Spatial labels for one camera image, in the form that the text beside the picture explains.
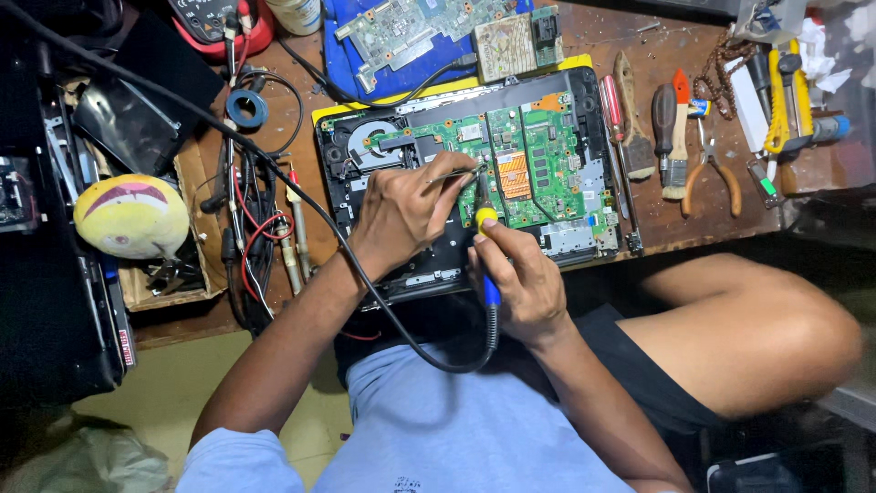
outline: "blue tape roll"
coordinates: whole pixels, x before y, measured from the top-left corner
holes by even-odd
[[[249,100],[255,111],[252,117],[247,117],[241,110],[242,105]],[[268,103],[257,92],[249,89],[232,90],[225,102],[225,110],[231,121],[243,128],[256,128],[268,121]]]

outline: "blue mat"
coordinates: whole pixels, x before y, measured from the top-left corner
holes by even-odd
[[[357,94],[362,99],[373,100],[380,97],[393,96],[416,88],[439,68],[451,61],[474,51],[471,36],[466,36],[456,43],[450,38],[437,34],[432,38],[434,48],[420,58],[408,63],[401,69],[393,72],[391,68],[383,67],[375,75],[378,83],[377,88],[370,94],[356,80],[356,73],[364,61],[353,47],[350,38],[340,42],[335,37],[338,27],[347,24],[357,14],[362,14],[371,7],[381,4],[383,0],[325,0],[325,58],[328,76],[342,89],[349,93]],[[531,11],[532,5],[529,0],[519,0],[517,12]],[[446,82],[462,75],[475,74],[477,67],[465,70],[449,70],[438,78],[437,82]]]

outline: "leg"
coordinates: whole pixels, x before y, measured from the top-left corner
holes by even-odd
[[[618,325],[722,418],[821,397],[860,359],[856,320],[788,272],[718,254],[668,268],[643,285],[676,308]]]

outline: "plush toy face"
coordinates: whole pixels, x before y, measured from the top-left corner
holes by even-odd
[[[95,183],[79,197],[73,217],[76,231],[92,247],[125,259],[171,257],[188,235],[186,205],[153,176]]]

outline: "wooden table surface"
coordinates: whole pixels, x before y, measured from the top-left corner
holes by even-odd
[[[655,18],[625,11],[612,11],[580,4],[560,5],[562,36],[566,56],[590,54],[599,77],[613,70],[618,50],[625,50],[636,75],[636,105],[639,123],[646,135],[651,132],[651,99],[658,85],[670,82],[676,69],[681,68],[693,79],[703,68],[720,32],[724,29],[714,25],[700,25],[667,18]],[[658,29],[638,33],[637,28],[659,20]],[[290,45],[298,53],[317,66],[322,65],[322,34],[318,32],[304,38],[291,38]],[[313,110],[334,104],[324,95],[312,91],[314,79],[291,57],[273,43],[263,53],[252,57],[253,65],[264,65],[291,81],[301,92],[305,103],[305,124],[299,137],[290,147],[294,166],[302,188],[326,206],[325,188],[321,165],[316,155],[314,129],[309,125]],[[298,103],[288,89],[273,83],[262,91],[262,96],[271,107],[267,124],[255,134],[254,140],[263,148],[277,148],[288,138],[298,117]],[[216,101],[224,101],[221,94]],[[738,239],[780,229],[779,209],[768,211],[760,201],[754,183],[745,168],[750,159],[742,128],[737,120],[726,122],[717,114],[710,117],[715,123],[717,158],[729,167],[742,188],[742,214],[730,215],[730,198],[724,181],[709,167],[701,173],[695,188],[693,214],[683,219],[677,202],[661,198],[659,176],[634,183],[632,194],[638,212],[642,242],[646,254],[700,246],[728,239]],[[687,144],[689,163],[699,159],[696,144],[696,125],[688,123]],[[204,156],[207,176],[215,172],[221,136],[219,132],[206,132],[199,139],[201,156]],[[820,173],[813,159],[810,163],[813,174]],[[278,203],[286,207],[284,190],[280,187]],[[315,265],[323,263],[337,248],[329,228],[316,213],[304,209],[307,224],[307,243]],[[630,231],[627,221],[621,223],[623,233]],[[630,258],[625,245],[614,261]],[[292,294],[288,276],[280,255],[274,257],[270,286],[266,293],[267,303],[281,308]],[[209,302],[184,304],[167,309],[144,311],[132,314],[137,346],[140,349],[160,347],[175,342],[198,339],[221,333],[234,332],[240,327],[231,316],[225,295]]]

